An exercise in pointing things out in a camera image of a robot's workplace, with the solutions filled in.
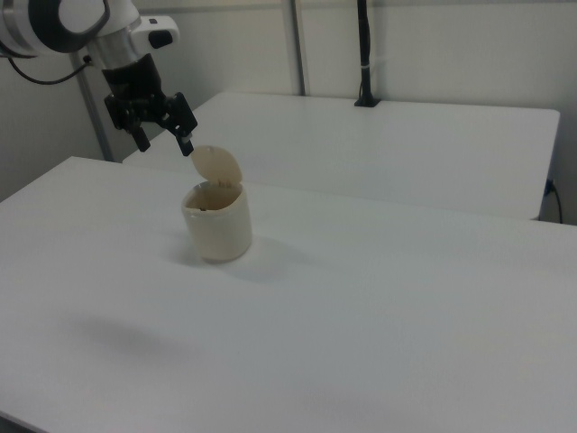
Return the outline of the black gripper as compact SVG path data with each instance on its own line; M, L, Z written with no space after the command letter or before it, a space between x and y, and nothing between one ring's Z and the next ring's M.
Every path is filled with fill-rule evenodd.
M182 93L172 97L164 94L150 54L121 68L103 69L102 73L110 89L105 106L113 125L126 131L140 152L151 147L142 123L155 123L170 131L185 157L194 151L191 140L197 119Z

